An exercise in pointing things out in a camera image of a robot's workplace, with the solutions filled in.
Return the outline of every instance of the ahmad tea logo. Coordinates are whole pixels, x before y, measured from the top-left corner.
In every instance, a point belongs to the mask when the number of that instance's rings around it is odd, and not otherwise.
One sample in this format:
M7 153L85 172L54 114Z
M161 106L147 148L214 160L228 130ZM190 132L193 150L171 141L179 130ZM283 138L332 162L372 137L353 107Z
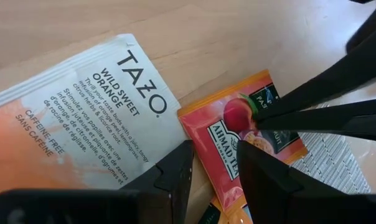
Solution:
M220 154L221 160L227 168L231 180L238 177L237 144L239 135L227 130L224 121L220 120L207 127L213 143Z

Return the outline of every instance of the wooden table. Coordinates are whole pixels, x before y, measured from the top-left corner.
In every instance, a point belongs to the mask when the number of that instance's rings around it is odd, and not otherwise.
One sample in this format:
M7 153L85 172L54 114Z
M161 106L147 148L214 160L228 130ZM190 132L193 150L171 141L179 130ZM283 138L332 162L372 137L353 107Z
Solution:
M339 60L375 8L346 0L0 0L0 91L132 33L183 106L265 68L284 95ZM187 223L212 196L196 159Z

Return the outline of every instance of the tazo logo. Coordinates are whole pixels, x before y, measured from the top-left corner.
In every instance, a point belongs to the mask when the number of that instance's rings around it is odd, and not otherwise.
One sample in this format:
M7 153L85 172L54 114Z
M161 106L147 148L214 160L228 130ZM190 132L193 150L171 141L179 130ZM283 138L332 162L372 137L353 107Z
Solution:
M224 121L220 120L207 127L221 160L227 168L231 180L238 177L238 161L237 161L237 144L240 140L239 135L235 132L227 130Z
M134 60L135 63L138 63L138 61L137 61L136 57L133 55L133 53L131 53L130 50L127 50L127 52L130 54L130 56L128 56L125 59L118 62L118 65L122 65L122 64L124 64L124 63L126 63L130 60ZM143 68L126 68L126 69L122 69L122 71L130 74L130 76L133 78L133 85L136 86L139 78L141 77L141 74L144 72L144 69ZM141 96L144 99L147 97L145 95L146 92L144 92L144 90L146 90L148 92L150 92L151 90L157 90L156 85L152 82L152 80L148 80L148 82L150 83L149 86L147 84L145 84L144 86L137 86L136 87L137 91L139 92L139 94L141 94ZM154 100L156 98L158 98L162 103L156 103L156 108L155 108L154 107ZM152 94L149 97L148 104L149 104L149 108L157 114L161 114L161 113L165 112L166 109L167 109L167 103L166 103L165 99L163 98L163 96L161 96L159 94Z

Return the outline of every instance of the green leaf illustration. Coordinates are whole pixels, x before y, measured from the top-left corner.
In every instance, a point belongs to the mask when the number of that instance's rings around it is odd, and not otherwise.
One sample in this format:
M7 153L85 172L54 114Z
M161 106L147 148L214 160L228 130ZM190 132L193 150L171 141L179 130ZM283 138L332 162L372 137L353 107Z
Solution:
M257 114L257 113L258 113L258 109L257 109L257 107L256 107L255 102L253 102L253 100L251 100L251 99L249 98L249 96L246 96L246 95L244 95L244 94L242 94L242 93L240 93L240 95L241 95L242 97L244 97L244 99L247 100L247 102L249 103L249 106L250 106L250 108L251 108L251 112L253 112L253 115L254 115L254 114Z

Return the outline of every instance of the wooden surface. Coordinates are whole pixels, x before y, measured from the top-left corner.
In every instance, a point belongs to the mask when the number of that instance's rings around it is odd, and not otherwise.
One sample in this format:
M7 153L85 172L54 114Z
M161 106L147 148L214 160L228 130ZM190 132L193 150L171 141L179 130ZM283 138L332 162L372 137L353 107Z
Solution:
M0 91L132 33L184 106L265 68L284 95L339 60L376 8L348 0L0 0ZM212 188L198 160L187 223Z

